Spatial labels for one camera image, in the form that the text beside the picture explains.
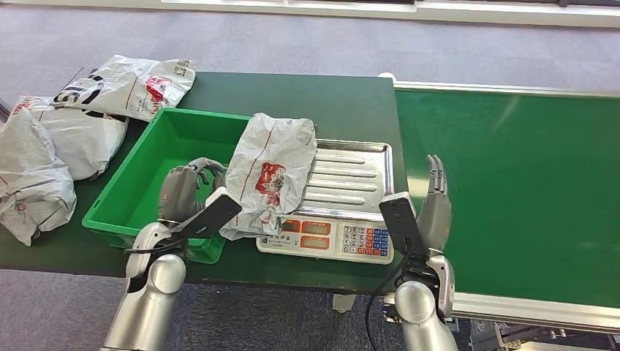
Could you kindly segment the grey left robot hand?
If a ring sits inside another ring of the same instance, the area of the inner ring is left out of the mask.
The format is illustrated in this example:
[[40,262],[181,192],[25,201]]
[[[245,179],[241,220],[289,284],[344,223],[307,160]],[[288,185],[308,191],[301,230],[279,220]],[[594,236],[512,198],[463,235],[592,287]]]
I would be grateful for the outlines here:
[[159,191],[158,220],[171,226],[173,222],[184,222],[202,211],[205,203],[196,200],[196,191],[200,188],[198,180],[209,185],[206,171],[210,172],[214,191],[223,185],[226,170],[220,162],[205,157],[170,169]]

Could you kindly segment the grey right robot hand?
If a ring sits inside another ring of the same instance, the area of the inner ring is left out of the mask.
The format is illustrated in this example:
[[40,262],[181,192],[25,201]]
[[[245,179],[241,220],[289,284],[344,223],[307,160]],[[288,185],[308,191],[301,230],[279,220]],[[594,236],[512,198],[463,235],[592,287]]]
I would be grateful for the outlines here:
[[423,241],[432,252],[443,253],[452,223],[447,176],[437,155],[426,157],[429,171],[428,193],[423,201],[417,224]]

